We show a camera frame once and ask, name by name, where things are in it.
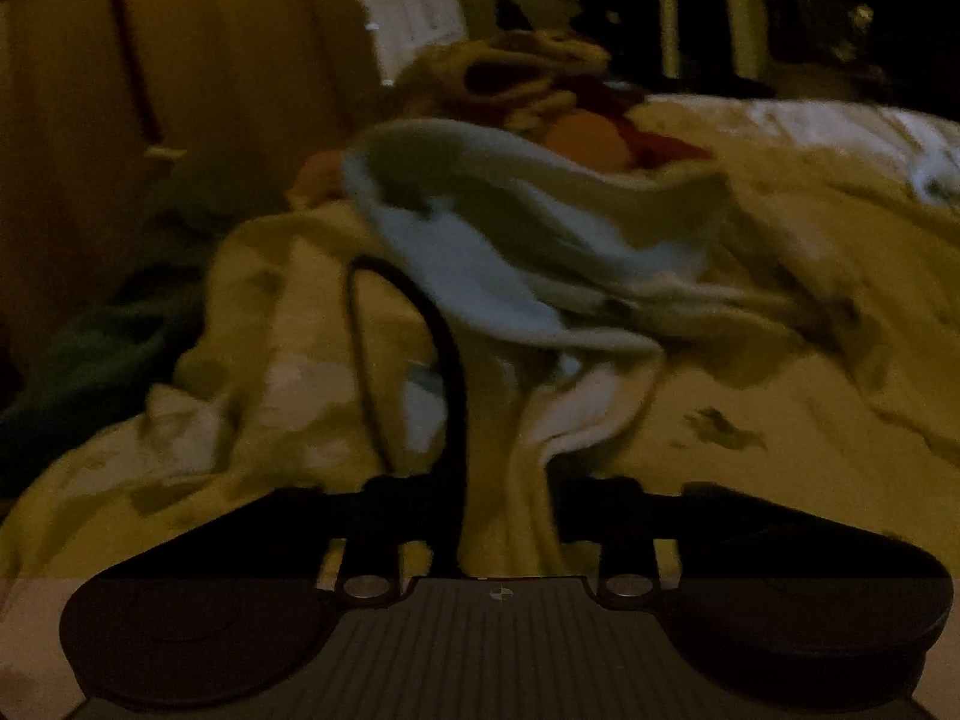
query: stuffed animal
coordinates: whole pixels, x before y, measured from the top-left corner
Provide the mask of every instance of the stuffed animal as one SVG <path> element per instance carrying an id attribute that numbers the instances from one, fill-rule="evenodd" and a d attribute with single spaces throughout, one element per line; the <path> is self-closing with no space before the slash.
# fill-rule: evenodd
<path id="1" fill-rule="evenodd" d="M 608 63 L 603 47 L 555 30 L 428 47 L 395 81 L 388 118 L 459 119 L 505 129 L 597 172 L 710 158 L 675 138 L 639 132 L 627 112 L 645 94 L 614 82 Z M 341 154 L 322 152 L 307 161 L 287 194 L 296 210 L 342 196 Z"/>

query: red fabric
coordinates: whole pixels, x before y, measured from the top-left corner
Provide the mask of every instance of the red fabric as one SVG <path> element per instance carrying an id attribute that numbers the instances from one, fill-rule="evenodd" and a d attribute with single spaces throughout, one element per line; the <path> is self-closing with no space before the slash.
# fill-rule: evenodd
<path id="1" fill-rule="evenodd" d="M 670 162 L 682 159 L 712 159 L 713 154 L 699 146 L 671 138 L 667 135 L 658 135 L 655 132 L 640 132 L 630 119 L 612 119 L 616 128 L 627 143 L 627 148 L 634 155 L 634 167 L 643 170 L 656 170 Z"/>

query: ribbed surface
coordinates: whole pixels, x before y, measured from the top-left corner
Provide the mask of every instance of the ribbed surface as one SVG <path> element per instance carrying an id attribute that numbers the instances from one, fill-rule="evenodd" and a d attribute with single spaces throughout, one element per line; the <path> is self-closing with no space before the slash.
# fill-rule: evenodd
<path id="1" fill-rule="evenodd" d="M 317 659 L 266 693 L 181 720 L 793 720 L 723 692 L 646 613 L 600 608 L 579 580 L 421 581 L 347 614 Z M 96 702 L 77 720 L 128 714 Z M 909 702 L 836 720 L 912 720 Z"/>

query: blanket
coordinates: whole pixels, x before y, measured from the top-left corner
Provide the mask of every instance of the blanket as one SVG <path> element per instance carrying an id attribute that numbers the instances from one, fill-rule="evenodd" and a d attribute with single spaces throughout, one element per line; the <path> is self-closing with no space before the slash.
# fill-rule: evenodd
<path id="1" fill-rule="evenodd" d="M 198 152 L 146 191 L 140 250 L 119 289 L 56 334 L 0 413 L 0 497 L 16 498 L 49 464 L 142 412 L 203 331 L 206 269 L 237 224 L 284 207 L 246 155 Z"/>
<path id="2" fill-rule="evenodd" d="M 500 131 L 390 124 L 344 161 L 350 201 L 236 229 L 173 384 L 54 463 L 0 528 L 0 712 L 80 701 L 56 621 L 83 579 L 282 485 L 336 493 L 379 472 L 342 311 L 360 253 L 453 323 L 467 573 L 595 570 L 552 525 L 559 455 L 653 493 L 714 481 L 892 532 L 960 570 L 955 218 L 835 154 L 698 145 L 718 163 L 613 177 Z M 410 404 L 430 401 L 428 338 L 386 284 L 360 286 L 392 459 L 426 469 L 443 410 Z"/>

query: cord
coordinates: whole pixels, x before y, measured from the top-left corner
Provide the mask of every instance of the cord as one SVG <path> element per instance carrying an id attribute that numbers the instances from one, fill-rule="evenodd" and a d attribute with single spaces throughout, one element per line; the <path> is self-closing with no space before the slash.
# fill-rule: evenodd
<path id="1" fill-rule="evenodd" d="M 360 407 L 363 412 L 373 451 L 380 459 L 386 473 L 393 473 L 395 465 L 387 450 L 387 442 L 376 419 L 376 405 L 373 403 L 370 378 L 368 378 L 367 353 L 359 327 L 357 310 L 356 276 L 366 271 L 376 274 L 397 288 L 407 298 L 424 319 L 433 346 L 437 351 L 440 379 L 443 381 L 443 400 L 446 405 L 446 430 L 443 452 L 435 463 L 436 474 L 448 475 L 454 472 L 466 480 L 467 455 L 467 385 L 464 381 L 463 364 L 453 333 L 443 318 L 443 314 L 427 295 L 400 268 L 386 260 L 361 255 L 347 266 L 346 298 L 347 321 L 349 322 L 350 341 L 352 342 L 353 364 L 360 389 Z"/>

